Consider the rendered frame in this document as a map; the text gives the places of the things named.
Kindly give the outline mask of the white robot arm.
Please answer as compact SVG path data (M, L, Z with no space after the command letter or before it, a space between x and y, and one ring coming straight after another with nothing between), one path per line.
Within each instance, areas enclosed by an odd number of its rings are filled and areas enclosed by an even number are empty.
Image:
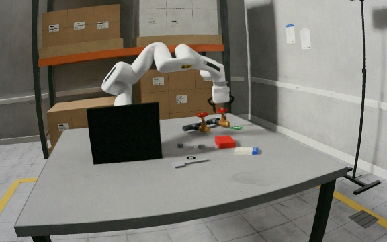
M200 75L213 79L214 93L229 92L225 85L224 66L216 61L200 56L189 46L180 44L175 49L176 58L171 58L169 49L161 42L148 45L132 65L119 62L104 79L102 89L117 96L114 105L132 104L132 85L135 84L151 67L155 60L157 70L162 73L201 70ZM182 57L182 58L181 58ZM119 81L118 81L119 80Z

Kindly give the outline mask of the red rectangular block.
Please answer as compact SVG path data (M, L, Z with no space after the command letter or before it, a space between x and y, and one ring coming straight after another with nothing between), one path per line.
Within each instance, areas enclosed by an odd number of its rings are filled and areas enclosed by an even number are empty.
M231 136L215 136L215 143L219 149L235 148L235 141Z

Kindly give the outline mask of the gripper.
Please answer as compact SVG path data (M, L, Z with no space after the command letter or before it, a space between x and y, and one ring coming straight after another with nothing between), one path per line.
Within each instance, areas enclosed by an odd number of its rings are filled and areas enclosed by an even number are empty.
M222 102L228 102L228 109L231 110L231 104L234 101L235 97L232 95L229 95L229 92L224 93L214 93L214 86L212 87L212 97L208 99L208 103L213 107L213 112L216 113L216 103L222 103ZM230 97L232 98L230 101ZM213 103L210 101L213 99Z

